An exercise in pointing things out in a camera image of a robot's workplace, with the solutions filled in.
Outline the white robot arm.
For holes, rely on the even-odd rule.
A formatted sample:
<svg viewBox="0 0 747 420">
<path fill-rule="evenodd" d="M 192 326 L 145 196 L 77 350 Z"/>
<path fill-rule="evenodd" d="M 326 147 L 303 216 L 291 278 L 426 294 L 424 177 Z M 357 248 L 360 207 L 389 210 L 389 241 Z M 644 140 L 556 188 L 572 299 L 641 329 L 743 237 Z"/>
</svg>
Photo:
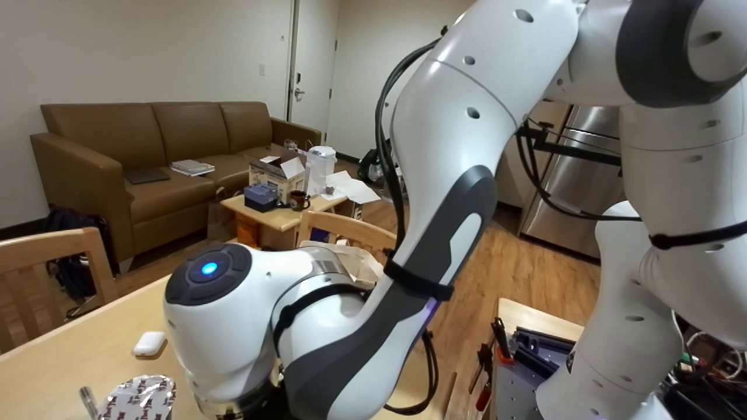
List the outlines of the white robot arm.
<svg viewBox="0 0 747 420">
<path fill-rule="evenodd" d="M 227 242 L 164 297 L 199 409 L 248 415 L 271 388 L 299 420 L 371 420 L 447 301 L 496 188 L 506 140 L 543 98 L 618 109 L 625 196 L 595 235 L 602 289 L 543 420 L 655 409 L 690 322 L 747 346 L 747 0 L 474 0 L 391 112 L 409 227 L 360 292 L 324 249 Z"/>
</svg>

